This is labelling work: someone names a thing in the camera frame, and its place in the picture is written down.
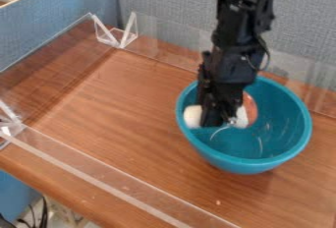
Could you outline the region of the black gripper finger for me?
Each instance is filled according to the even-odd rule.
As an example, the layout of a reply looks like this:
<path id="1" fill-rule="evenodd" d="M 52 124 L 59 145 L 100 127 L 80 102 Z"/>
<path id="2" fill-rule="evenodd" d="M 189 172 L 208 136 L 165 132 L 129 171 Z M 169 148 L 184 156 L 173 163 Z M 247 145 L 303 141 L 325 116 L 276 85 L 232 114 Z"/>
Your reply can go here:
<path id="1" fill-rule="evenodd" d="M 223 125 L 223 101 L 224 97 L 221 89 L 211 81 L 199 82 L 197 102 L 203 109 L 203 127 L 220 127 Z"/>
<path id="2" fill-rule="evenodd" d="M 225 122 L 232 122 L 236 118 L 237 109 L 243 106 L 243 85 L 223 85 L 220 88 L 221 115 Z"/>

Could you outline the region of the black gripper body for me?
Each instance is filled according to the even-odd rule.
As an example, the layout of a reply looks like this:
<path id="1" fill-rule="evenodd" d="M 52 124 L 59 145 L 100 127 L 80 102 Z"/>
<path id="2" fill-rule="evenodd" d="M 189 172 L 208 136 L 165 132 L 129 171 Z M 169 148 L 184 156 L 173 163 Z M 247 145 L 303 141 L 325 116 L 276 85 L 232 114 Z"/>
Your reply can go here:
<path id="1" fill-rule="evenodd" d="M 229 48 L 227 51 L 215 47 L 212 51 L 204 51 L 199 86 L 205 89 L 215 86 L 244 89 L 256 80 L 265 55 L 261 46 Z"/>

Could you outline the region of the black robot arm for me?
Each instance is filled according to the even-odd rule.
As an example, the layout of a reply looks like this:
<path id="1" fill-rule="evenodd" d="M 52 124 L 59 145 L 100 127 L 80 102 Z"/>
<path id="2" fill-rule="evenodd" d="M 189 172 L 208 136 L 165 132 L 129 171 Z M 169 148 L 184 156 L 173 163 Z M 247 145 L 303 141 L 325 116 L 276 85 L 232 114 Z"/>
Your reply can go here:
<path id="1" fill-rule="evenodd" d="M 243 110 L 243 92 L 271 58 L 263 33 L 275 19 L 273 0 L 216 0 L 212 49 L 199 67 L 197 104 L 185 110 L 199 127 L 233 123 Z"/>

